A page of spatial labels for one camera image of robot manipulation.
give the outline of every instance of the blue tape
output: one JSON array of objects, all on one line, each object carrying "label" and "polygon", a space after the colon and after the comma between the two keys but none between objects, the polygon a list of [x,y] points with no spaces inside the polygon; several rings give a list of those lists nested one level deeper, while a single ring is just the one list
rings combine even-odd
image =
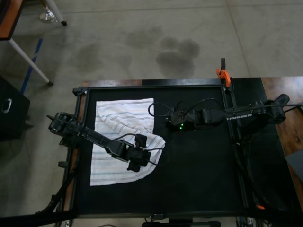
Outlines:
[{"label": "blue tape", "polygon": [[[36,62],[36,59],[37,59],[37,56],[32,59],[33,63]],[[29,66],[29,68],[27,70],[27,75],[25,76],[25,79],[23,81],[22,88],[20,91],[22,94],[24,94],[24,92],[25,92],[25,88],[27,87],[27,83],[28,83],[28,80],[30,78],[30,74],[32,73],[32,71],[33,71],[33,68],[31,66]]]},{"label": "blue tape", "polygon": [[38,41],[38,44],[37,44],[36,50],[35,50],[35,54],[39,53],[39,50],[40,50],[40,47],[41,47],[42,41],[43,41],[43,38],[40,38],[40,39],[39,39],[39,41]]},{"label": "blue tape", "polygon": [[[39,53],[42,41],[43,41],[43,38],[40,38],[39,41],[38,41],[36,50],[35,50],[35,54]],[[36,59],[37,59],[37,56],[32,59],[33,63],[36,62]],[[24,79],[23,84],[22,84],[21,91],[20,91],[22,94],[24,94],[24,92],[25,92],[25,89],[27,87],[27,83],[28,83],[28,80],[30,78],[30,74],[32,73],[32,71],[33,71],[33,68],[31,66],[29,66],[28,70],[27,70],[27,74],[26,74],[25,79]]]}]

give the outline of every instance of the towel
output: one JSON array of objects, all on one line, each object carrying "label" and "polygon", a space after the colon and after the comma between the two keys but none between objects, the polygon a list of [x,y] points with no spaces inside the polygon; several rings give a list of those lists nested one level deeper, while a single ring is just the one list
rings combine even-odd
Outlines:
[{"label": "towel", "polygon": [[[153,135],[154,117],[148,113],[153,98],[141,100],[100,101],[96,103],[95,131],[114,139],[127,133],[147,136],[147,149],[164,148],[162,137]],[[134,136],[122,140],[135,144]],[[158,163],[162,150],[151,151],[150,161]],[[148,163],[138,173],[127,171],[128,163],[112,158],[104,148],[94,144],[90,167],[90,185],[133,182],[150,174],[155,165]]]}]

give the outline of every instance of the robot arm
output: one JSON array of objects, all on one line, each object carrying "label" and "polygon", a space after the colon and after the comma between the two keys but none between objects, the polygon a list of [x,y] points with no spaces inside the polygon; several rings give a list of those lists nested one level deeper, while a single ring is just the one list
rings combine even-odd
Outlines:
[{"label": "robot arm", "polygon": [[182,115],[182,111],[170,113],[167,127],[175,131],[200,130],[212,128],[223,121],[231,121],[255,117],[246,127],[254,133],[267,124],[280,124],[286,117],[283,107],[289,102],[287,95],[280,95],[275,101],[258,101],[248,106],[238,106],[227,109],[198,109]]},{"label": "robot arm", "polygon": [[81,139],[86,139],[100,147],[112,157],[129,162],[127,170],[138,172],[141,166],[147,166],[151,153],[145,149],[147,137],[136,134],[135,146],[123,140],[111,140],[78,122],[74,115],[57,113],[55,117],[47,116],[52,120],[48,129],[50,132],[62,136],[60,145],[76,148]]}]

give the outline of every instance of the wooden surface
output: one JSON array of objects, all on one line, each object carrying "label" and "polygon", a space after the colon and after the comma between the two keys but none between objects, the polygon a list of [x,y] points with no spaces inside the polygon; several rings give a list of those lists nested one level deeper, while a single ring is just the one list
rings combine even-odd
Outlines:
[{"label": "wooden surface", "polygon": [[[86,94],[83,94],[82,97],[81,97],[81,103],[80,103],[80,109],[79,109],[79,115],[78,115],[78,121],[79,122],[83,121],[85,102],[86,102]],[[78,157],[79,154],[80,154],[79,149],[74,149],[72,151],[71,165],[70,165],[69,172],[71,172],[73,170],[73,168],[75,167],[77,157]],[[75,179],[71,182],[71,184],[66,189],[63,211],[71,210],[72,191],[73,191],[74,184],[75,184]]]},{"label": "wooden surface", "polygon": [[[276,99],[280,94],[287,94],[290,97],[289,104],[303,102],[303,77],[263,78],[262,82],[268,99]],[[84,82],[83,87],[124,87],[141,86],[141,84],[142,80],[100,80]],[[81,98],[79,121],[83,120],[85,102],[86,95],[84,94]],[[284,148],[285,156],[303,149],[303,115],[299,110],[287,112],[286,120],[276,127]],[[78,150],[75,149],[72,154],[72,167],[74,166],[73,160],[76,160],[77,154]],[[303,210],[303,183],[291,167],[289,167],[289,170]],[[64,211],[70,210],[72,187],[73,182],[70,184],[66,193]]]},{"label": "wooden surface", "polygon": [[9,8],[0,24],[0,39],[10,39],[11,31],[15,28],[20,15],[23,0],[10,0]]},{"label": "wooden surface", "polygon": [[[280,94],[287,94],[290,97],[289,104],[303,102],[303,77],[263,78],[262,82],[268,99],[274,100]],[[303,149],[303,114],[293,110],[285,115],[286,120],[276,128],[285,156],[288,156]],[[289,171],[303,210],[303,183],[290,166]]]}]

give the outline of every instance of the table leg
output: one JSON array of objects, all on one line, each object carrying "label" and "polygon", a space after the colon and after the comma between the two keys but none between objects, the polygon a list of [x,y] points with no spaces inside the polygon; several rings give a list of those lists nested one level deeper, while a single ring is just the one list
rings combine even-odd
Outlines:
[{"label": "table leg", "polygon": [[13,39],[9,40],[9,43],[14,47],[14,49],[28,62],[28,64],[47,82],[49,86],[53,83],[44,75],[44,73],[33,63],[32,60],[24,53],[24,51],[15,43]]},{"label": "table leg", "polygon": [[60,11],[58,10],[58,7],[57,7],[56,3],[54,2],[54,0],[46,0],[46,2],[47,2],[47,4],[49,5],[49,7],[51,8],[52,12],[55,14],[57,20],[58,20],[59,22],[61,22],[61,24],[62,24],[63,26],[66,26],[67,23],[66,23],[66,21],[63,19],[63,17],[62,17],[62,15],[61,15]]}]

